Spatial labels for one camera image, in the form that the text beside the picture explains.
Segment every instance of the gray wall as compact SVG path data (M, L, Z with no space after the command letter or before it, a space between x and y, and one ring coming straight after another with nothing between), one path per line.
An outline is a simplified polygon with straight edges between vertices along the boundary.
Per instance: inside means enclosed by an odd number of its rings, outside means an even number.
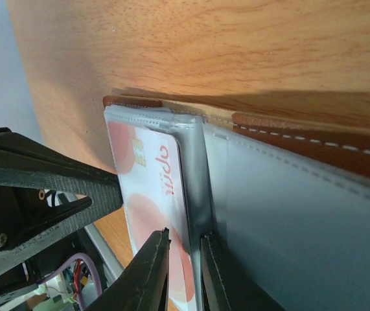
M5 1L0 1L0 127L37 142L41 135Z

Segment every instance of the wooden surface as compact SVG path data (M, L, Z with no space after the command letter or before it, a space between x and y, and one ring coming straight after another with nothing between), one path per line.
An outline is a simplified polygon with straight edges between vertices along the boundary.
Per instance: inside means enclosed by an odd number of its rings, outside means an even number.
M8 1L45 143L114 171L115 93L370 130L370 1L234 2ZM127 264L123 211L97 227Z

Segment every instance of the red wire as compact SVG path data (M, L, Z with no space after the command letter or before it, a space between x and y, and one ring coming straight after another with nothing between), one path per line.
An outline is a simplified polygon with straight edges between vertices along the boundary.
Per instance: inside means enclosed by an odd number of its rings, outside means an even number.
M75 287L75 293L80 293L80 288L78 287L78 279L80 277L80 271L81 271L81 259L77 259L74 267L74 287Z

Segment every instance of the wire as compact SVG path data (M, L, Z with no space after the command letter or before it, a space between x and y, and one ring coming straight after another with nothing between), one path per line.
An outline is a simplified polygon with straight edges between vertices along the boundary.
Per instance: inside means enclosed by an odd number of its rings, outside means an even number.
M48 190L47 193L45 193L45 197L48 198L51 196L51 207L55 206L55 198L56 198L56 190Z
M51 196L51 205L52 205L52 207L55 207L55 197L56 197L56 191L54 191L52 193L52 196Z
M50 288L51 290L54 290L55 292L59 293L59 294L68 294L68 293L65 293L65 292L60 292L59 290L57 290L55 287L52 287L52 286L49 286L47 285L47 288Z
M91 274L91 278L94 282L95 293L96 293L97 298L98 298L102 294L100 276L98 275L97 268L95 267L94 262L92 261L92 259L89 258L89 256L87 254L84 254L84 253L77 253L77 254L74 254L71 257L69 257L55 272L52 272L47 277L44 277L40 281L40 283L45 283L45 282L48 282L49 280L52 280L58 274L63 272L72 262L74 262L77 259L82 260L86 263L87 268L88 268L88 270ZM75 283L80 288L80 280L76 280L74 278L74 284ZM81 291L78 293L78 304L80 306L81 311L83 311L86 308L84 297L82 297L82 292Z
M80 271L81 271L81 260L78 259L75 263L74 267L74 287L75 287L75 292L79 294L81 292L81 288L79 286L78 280L80 279Z

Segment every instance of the white card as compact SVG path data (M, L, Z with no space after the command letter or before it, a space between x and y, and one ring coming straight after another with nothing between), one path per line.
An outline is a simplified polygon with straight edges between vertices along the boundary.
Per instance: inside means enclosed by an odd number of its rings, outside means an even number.
M108 121L134 255L155 230L169 228L169 297L196 310L178 143L165 133Z

